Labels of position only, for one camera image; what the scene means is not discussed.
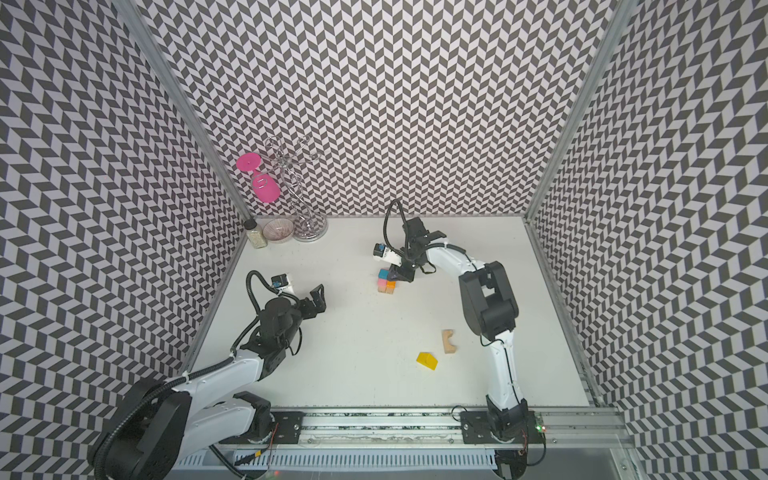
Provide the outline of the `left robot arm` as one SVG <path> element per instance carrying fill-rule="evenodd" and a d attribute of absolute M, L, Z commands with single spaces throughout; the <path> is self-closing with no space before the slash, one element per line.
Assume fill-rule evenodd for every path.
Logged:
<path fill-rule="evenodd" d="M 88 450 L 95 477 L 162 479 L 178 460 L 222 440 L 267 439 L 276 426 L 271 404 L 247 388 L 300 349 L 302 323 L 326 308 L 322 285 L 303 299 L 279 293 L 224 360 L 171 379 L 136 382 Z"/>

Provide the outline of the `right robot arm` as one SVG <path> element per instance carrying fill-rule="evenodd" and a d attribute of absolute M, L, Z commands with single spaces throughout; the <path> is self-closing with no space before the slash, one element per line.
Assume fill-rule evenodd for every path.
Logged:
<path fill-rule="evenodd" d="M 405 245 L 377 243 L 373 256 L 390 264 L 391 280 L 411 282 L 427 265 L 457 277 L 464 319 L 489 350 L 487 419 L 493 437 L 510 442 L 528 420 L 529 408 L 516 371 L 514 330 L 520 310 L 504 266 L 483 262 L 447 240 L 441 231 L 427 230 L 418 217 L 404 222 Z"/>

